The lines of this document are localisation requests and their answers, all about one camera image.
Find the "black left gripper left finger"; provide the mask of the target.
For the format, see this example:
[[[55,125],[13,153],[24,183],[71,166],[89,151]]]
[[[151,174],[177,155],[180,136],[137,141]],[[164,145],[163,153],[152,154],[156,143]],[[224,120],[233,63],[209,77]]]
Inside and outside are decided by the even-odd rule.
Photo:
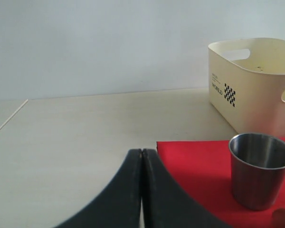
[[[138,228],[142,150],[130,149],[108,185],[58,228]]]

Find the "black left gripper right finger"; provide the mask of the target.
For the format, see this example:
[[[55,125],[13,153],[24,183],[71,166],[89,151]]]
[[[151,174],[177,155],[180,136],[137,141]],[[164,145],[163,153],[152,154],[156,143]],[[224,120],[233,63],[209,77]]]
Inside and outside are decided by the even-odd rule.
[[[142,206],[146,228],[229,228],[175,181],[154,149],[142,150]]]

